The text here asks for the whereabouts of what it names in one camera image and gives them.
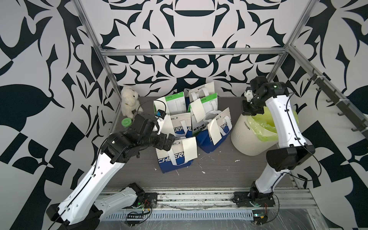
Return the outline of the white receipt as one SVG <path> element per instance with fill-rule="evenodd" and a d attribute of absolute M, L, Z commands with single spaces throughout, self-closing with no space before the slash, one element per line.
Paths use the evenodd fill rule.
<path fill-rule="evenodd" d="M 206 112 L 201 102 L 201 99 L 196 99 L 190 104 L 191 112 L 194 114 L 196 121 L 199 123 L 202 121 L 205 116 Z"/>
<path fill-rule="evenodd" d="M 163 110 L 166 114 L 169 114 L 169 108 L 167 105 L 167 101 L 165 97 L 158 98 L 153 101 L 154 112 L 156 113 L 158 110 Z"/>
<path fill-rule="evenodd" d="M 211 120 L 207 125 L 207 128 L 213 144 L 216 145 L 222 139 L 216 119 Z"/>
<path fill-rule="evenodd" d="M 197 158 L 196 137 L 182 139 L 185 163 Z"/>

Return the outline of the blue white takeout bag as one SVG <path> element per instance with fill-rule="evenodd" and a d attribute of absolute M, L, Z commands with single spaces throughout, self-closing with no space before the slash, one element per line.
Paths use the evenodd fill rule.
<path fill-rule="evenodd" d="M 169 151 L 156 149 L 158 164 L 162 173 L 189 167 L 193 160 L 185 163 L 182 139 L 176 140 Z"/>
<path fill-rule="evenodd" d="M 216 111 L 215 115 L 206 125 L 206 128 L 196 136 L 197 145 L 205 153 L 216 150 L 226 140 L 233 128 L 229 108 Z"/>
<path fill-rule="evenodd" d="M 197 99 L 207 97 L 211 94 L 215 93 L 215 85 L 214 82 L 206 83 L 204 85 L 198 86 L 194 89 L 189 90 L 188 97 L 189 101 L 193 102 Z"/>
<path fill-rule="evenodd" d="M 190 113 L 166 115 L 164 120 L 157 120 L 158 134 L 173 134 L 179 139 L 192 136 L 192 121 Z"/>

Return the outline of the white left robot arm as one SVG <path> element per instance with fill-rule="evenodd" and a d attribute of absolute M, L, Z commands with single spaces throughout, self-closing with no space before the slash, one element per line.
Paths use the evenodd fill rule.
<path fill-rule="evenodd" d="M 50 220 L 60 223 L 60 230 L 95 230 L 102 218 L 119 208 L 139 205 L 145 192 L 136 183 L 107 198 L 98 200 L 98 196 L 129 159 L 138 158 L 142 150 L 148 147 L 171 149 L 175 135 L 162 132 L 169 121 L 163 110 L 155 115 L 136 114 L 130 126 L 110 134 L 99 149 L 95 163 L 74 191 L 63 202 L 47 208 Z"/>

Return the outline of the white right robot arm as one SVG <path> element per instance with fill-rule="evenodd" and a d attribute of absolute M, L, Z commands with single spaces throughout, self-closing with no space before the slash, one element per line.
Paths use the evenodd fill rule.
<path fill-rule="evenodd" d="M 251 80 L 242 102 L 242 114 L 231 132 L 234 147 L 250 155 L 261 146 L 261 141 L 251 129 L 249 119 L 264 114 L 268 108 L 278 135 L 278 148 L 267 151 L 267 165 L 248 193 L 235 192 L 233 202 L 238 207 L 272 207 L 275 204 L 273 190 L 279 181 L 296 166 L 315 153 L 301 134 L 294 117 L 290 94 L 283 82 L 269 82 L 266 77 Z"/>

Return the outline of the blue white front takeout bag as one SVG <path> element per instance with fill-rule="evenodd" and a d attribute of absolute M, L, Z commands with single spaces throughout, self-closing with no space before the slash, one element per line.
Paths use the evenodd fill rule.
<path fill-rule="evenodd" d="M 185 163 L 182 139 L 176 140 L 169 151 L 156 149 L 158 164 L 162 173 L 189 167 L 193 160 Z"/>

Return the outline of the green white left takeout bag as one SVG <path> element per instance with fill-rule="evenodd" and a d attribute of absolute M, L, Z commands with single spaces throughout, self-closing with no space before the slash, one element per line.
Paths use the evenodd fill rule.
<path fill-rule="evenodd" d="M 184 92 L 165 96 L 169 108 L 168 115 L 177 115 L 187 112 Z"/>

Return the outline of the green white takeout bag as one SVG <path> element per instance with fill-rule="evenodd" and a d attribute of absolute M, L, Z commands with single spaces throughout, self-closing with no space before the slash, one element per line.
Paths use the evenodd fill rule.
<path fill-rule="evenodd" d="M 218 110 L 218 94 L 196 99 L 190 103 L 188 112 L 191 115 L 192 136 L 198 135 L 202 130 L 207 129 L 209 122 L 221 111 Z"/>
<path fill-rule="evenodd" d="M 168 115 L 177 115 L 187 112 L 184 92 L 165 96 L 169 108 Z"/>

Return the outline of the green white right takeout bag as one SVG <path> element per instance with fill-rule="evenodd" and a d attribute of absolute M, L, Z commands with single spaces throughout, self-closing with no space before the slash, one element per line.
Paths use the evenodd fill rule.
<path fill-rule="evenodd" d="M 207 129 L 209 122 L 221 111 L 218 110 L 218 94 L 196 99 L 190 103 L 188 112 L 191 115 L 192 136 L 198 135 L 202 130 Z"/>

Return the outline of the green plastic bin liner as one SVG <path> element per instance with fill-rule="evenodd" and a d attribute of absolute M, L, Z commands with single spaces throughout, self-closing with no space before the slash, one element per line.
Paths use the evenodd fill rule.
<path fill-rule="evenodd" d="M 278 142 L 275 123 L 268 107 L 264 107 L 263 114 L 248 116 L 247 122 L 255 136 L 262 142 Z"/>

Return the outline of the green round lid jar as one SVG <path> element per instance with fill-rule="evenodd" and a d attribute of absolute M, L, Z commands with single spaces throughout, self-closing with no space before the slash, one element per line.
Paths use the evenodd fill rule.
<path fill-rule="evenodd" d="M 126 127 L 129 127 L 132 125 L 132 119 L 131 118 L 124 118 L 122 121 L 121 121 L 121 125 L 126 128 Z"/>

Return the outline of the cream ribbed trash bin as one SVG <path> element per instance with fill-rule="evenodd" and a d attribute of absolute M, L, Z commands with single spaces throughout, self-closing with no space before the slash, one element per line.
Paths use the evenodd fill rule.
<path fill-rule="evenodd" d="M 247 118 L 248 116 L 240 115 L 231 131 L 231 141 L 239 152 L 247 156 L 257 156 L 277 144 L 276 141 L 260 141 L 250 129 Z"/>

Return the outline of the white plush bear toy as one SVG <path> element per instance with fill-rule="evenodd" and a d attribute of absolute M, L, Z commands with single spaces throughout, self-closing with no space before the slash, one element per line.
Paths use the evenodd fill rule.
<path fill-rule="evenodd" d="M 134 91 L 131 87 L 125 86 L 121 91 L 121 112 L 123 116 L 133 119 L 133 111 L 143 112 L 140 102 L 138 100 L 139 94 Z"/>

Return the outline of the white receipt on green bag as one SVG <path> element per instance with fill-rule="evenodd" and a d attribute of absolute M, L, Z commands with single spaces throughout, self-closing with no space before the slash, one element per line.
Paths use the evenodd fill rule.
<path fill-rule="evenodd" d="M 201 99 L 196 99 L 190 104 L 191 112 L 194 114 L 196 121 L 199 123 L 202 121 L 205 116 L 206 112 L 201 102 Z"/>

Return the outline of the grey wall hook rail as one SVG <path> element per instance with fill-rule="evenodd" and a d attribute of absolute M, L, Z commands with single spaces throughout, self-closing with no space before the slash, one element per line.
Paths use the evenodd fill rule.
<path fill-rule="evenodd" d="M 326 76 L 318 75 L 315 69 L 307 73 L 310 75 L 308 81 L 316 83 L 317 91 L 322 91 L 328 97 L 326 102 L 337 106 L 341 111 L 338 115 L 346 117 L 355 126 L 351 130 L 360 132 L 367 139 L 368 118 Z"/>

